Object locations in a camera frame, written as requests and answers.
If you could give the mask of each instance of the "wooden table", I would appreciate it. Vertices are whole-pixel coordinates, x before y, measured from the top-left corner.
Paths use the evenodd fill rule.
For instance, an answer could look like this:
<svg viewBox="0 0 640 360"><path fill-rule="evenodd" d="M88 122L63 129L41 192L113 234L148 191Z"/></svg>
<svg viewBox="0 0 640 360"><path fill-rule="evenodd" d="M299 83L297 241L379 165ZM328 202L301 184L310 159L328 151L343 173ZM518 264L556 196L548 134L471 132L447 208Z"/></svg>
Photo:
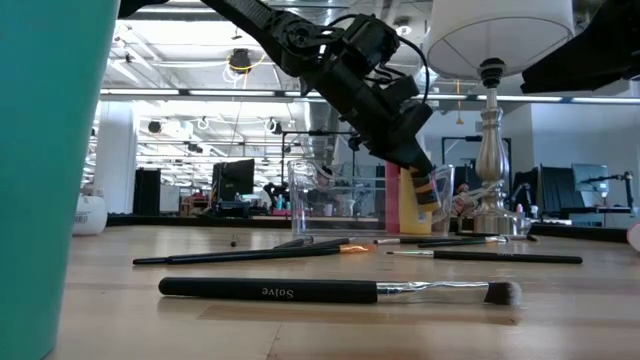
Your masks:
<svg viewBox="0 0 640 360"><path fill-rule="evenodd" d="M267 248L273 230L119 227L73 240L59 343L49 359L640 359L640 254L624 244L544 238L508 251L584 265L329 256L133 268L134 257ZM464 249L480 250L484 245ZM164 276L518 281L518 308L323 305L162 298Z"/></svg>

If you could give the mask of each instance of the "lamp shade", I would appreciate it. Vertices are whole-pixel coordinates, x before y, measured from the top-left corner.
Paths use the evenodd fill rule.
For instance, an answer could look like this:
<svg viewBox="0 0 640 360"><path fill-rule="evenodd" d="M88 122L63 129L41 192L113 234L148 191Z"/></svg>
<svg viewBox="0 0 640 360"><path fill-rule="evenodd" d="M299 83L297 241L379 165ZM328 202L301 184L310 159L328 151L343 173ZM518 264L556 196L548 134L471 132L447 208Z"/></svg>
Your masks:
<svg viewBox="0 0 640 360"><path fill-rule="evenodd" d="M424 49L441 76L479 80L489 58L522 72L573 36L571 0L434 0Z"/></svg>

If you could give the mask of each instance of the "teal object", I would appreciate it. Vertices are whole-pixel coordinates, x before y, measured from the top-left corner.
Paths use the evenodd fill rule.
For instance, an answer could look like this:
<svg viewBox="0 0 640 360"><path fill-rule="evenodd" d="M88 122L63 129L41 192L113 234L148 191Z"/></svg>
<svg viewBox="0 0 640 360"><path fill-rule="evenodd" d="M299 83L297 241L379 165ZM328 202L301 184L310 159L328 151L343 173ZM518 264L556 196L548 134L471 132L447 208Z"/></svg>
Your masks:
<svg viewBox="0 0 640 360"><path fill-rule="evenodd" d="M118 6L118 0L0 1L2 360L41 359L55 345Z"/></svg>

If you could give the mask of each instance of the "computer monitor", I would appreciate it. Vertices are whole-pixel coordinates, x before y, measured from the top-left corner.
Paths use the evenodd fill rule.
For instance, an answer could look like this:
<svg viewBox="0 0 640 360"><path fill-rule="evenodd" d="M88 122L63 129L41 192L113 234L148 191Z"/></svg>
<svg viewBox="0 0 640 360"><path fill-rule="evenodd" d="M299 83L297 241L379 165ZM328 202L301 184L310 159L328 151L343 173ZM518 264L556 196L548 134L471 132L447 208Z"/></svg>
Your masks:
<svg viewBox="0 0 640 360"><path fill-rule="evenodd" d="M234 201L236 194L253 194L255 160L216 164L213 168L213 189L218 201Z"/></svg>
<svg viewBox="0 0 640 360"><path fill-rule="evenodd" d="M576 191L609 192L609 176L606 165L572 164L574 187Z"/></svg>

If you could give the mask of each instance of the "makeup brush bristle tip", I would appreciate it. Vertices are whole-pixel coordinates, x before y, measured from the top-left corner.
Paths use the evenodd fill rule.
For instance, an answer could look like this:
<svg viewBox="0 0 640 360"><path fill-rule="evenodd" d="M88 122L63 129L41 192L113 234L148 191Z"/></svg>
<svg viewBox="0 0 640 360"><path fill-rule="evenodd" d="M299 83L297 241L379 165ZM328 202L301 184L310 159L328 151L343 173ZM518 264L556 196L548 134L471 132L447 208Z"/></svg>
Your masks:
<svg viewBox="0 0 640 360"><path fill-rule="evenodd" d="M517 305L520 303L522 289L518 283L489 283L489 290L484 302L496 305Z"/></svg>

